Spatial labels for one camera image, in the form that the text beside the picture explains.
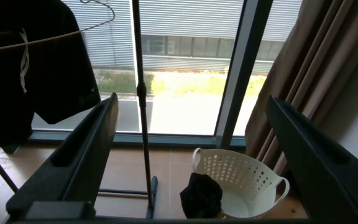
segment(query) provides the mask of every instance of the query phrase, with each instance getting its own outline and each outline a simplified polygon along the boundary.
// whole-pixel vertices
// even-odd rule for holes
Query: white plastic basket
[[[201,159],[196,166],[196,155]],[[200,149],[193,153],[193,170],[208,174],[222,188],[220,218],[260,218],[280,203],[290,190],[290,183],[265,164],[247,155],[222,149]],[[276,198],[276,187],[285,181],[283,195]]]

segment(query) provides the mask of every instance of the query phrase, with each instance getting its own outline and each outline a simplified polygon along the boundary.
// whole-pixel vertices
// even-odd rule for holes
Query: building
[[[81,29],[112,17],[91,2],[63,0]],[[84,33],[94,68],[133,69],[130,0],[105,0],[111,23]],[[140,0],[145,69],[224,70],[229,65],[243,0]],[[268,72],[298,15],[301,0],[274,0],[255,72]]]

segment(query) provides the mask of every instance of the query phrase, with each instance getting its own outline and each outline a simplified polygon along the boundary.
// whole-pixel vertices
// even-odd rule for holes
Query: corrugated metal wall
[[[111,18],[111,12],[94,2],[62,0],[76,16],[81,29]],[[134,66],[130,0],[104,0],[116,13],[110,24],[86,31],[89,57],[94,67]],[[140,0],[144,35],[235,38],[243,0]],[[301,0],[274,0],[264,40],[285,41],[296,21]],[[228,60],[162,58],[144,56],[145,68],[224,70]],[[257,72],[269,71],[271,63],[256,62]]]

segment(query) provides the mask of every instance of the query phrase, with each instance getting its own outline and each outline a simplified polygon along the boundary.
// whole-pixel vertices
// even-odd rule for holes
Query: curtain
[[[246,127],[246,154],[282,174],[287,160],[265,115],[270,95],[317,126],[358,65],[358,0],[304,0]]]

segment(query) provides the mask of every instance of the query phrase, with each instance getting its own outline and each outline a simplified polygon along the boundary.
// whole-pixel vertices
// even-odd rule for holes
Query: black metal pole
[[[13,190],[13,192],[17,192],[17,187],[15,183],[12,181],[12,179],[8,176],[8,174],[5,172],[4,168],[0,165],[0,175],[3,177],[5,182],[10,186],[10,188]]]
[[[142,60],[142,37],[140,35],[140,12],[139,0],[132,0],[132,19],[134,25],[134,40],[135,40],[135,72],[137,73],[137,96],[139,97],[140,119],[142,123],[142,138],[143,138],[143,152],[144,164],[146,169],[146,183],[147,183],[147,197],[149,207],[153,208],[152,200],[152,184],[150,175],[150,157],[149,157],[149,139],[147,136],[147,115],[146,115],[146,85],[143,78],[143,60]]]

